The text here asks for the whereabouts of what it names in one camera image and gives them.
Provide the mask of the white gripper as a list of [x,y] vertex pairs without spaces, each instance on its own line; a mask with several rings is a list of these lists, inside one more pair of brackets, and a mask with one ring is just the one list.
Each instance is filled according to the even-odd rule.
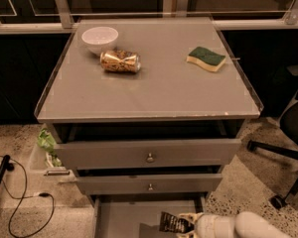
[[233,217],[202,212],[180,213],[178,217],[195,224],[195,231],[176,233],[177,238],[236,238]]

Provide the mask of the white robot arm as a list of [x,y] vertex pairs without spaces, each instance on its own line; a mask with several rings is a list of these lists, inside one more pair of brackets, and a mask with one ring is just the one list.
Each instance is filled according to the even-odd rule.
[[264,218],[250,211],[234,216],[205,213],[181,213],[181,219],[188,220],[194,229],[177,238],[291,238]]

